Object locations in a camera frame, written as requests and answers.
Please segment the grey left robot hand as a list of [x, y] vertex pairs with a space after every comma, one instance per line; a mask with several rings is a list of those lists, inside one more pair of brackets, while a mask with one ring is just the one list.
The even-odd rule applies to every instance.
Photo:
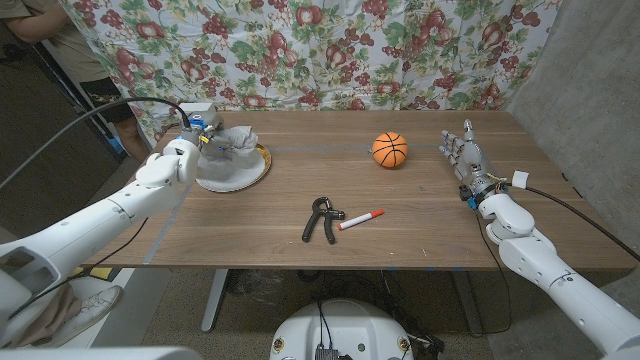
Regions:
[[188, 114], [189, 128], [182, 131], [182, 138], [199, 149], [205, 147], [207, 152], [213, 150], [226, 151], [231, 147], [231, 140], [222, 134], [224, 120], [215, 110], [194, 111]]

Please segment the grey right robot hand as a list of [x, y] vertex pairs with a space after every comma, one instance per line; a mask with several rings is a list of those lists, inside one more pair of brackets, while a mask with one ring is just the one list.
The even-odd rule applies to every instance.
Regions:
[[500, 191], [501, 177], [475, 142], [470, 119], [464, 120], [463, 130], [461, 137], [443, 130], [443, 144], [439, 150], [450, 162], [454, 175], [461, 182], [461, 200], [468, 202], [472, 208], [477, 208], [481, 202]]

